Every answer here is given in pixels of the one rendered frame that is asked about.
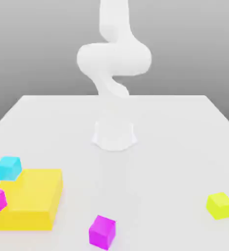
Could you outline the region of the small lime yellow cube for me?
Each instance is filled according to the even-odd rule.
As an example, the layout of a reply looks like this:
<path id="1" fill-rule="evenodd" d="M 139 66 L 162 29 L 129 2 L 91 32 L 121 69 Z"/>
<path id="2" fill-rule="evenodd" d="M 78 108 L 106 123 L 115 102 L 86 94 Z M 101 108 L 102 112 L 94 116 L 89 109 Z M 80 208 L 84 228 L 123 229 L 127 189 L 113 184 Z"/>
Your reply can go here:
<path id="1" fill-rule="evenodd" d="M 215 220 L 229 218 L 229 197 L 224 192 L 209 195 L 206 209 Z"/>

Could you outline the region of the large yellow box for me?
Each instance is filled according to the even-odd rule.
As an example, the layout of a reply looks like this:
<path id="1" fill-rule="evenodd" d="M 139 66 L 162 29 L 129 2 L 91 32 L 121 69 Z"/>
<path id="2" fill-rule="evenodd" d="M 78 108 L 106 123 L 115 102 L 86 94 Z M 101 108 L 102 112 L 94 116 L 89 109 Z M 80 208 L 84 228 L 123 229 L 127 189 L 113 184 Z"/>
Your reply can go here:
<path id="1" fill-rule="evenodd" d="M 24 169 L 16 181 L 1 181 L 7 207 L 0 231 L 52 230 L 63 189 L 61 169 Z"/>

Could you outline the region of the small cyan cube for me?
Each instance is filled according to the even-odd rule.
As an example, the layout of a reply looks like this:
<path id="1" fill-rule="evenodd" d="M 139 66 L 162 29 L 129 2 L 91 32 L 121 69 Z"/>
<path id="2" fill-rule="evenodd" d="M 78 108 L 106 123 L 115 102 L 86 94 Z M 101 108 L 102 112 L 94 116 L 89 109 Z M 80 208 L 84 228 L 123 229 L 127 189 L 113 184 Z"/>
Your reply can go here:
<path id="1" fill-rule="evenodd" d="M 22 172 L 19 157 L 4 156 L 0 160 L 0 181 L 15 181 Z"/>

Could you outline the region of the small purple cube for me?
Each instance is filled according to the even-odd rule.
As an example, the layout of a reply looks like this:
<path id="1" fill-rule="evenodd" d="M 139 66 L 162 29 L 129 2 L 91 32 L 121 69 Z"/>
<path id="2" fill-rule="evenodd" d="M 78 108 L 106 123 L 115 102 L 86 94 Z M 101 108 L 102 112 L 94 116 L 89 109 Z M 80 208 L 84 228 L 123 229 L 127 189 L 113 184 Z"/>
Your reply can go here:
<path id="1" fill-rule="evenodd" d="M 98 215 L 89 228 L 89 243 L 109 250 L 116 235 L 116 221 Z"/>

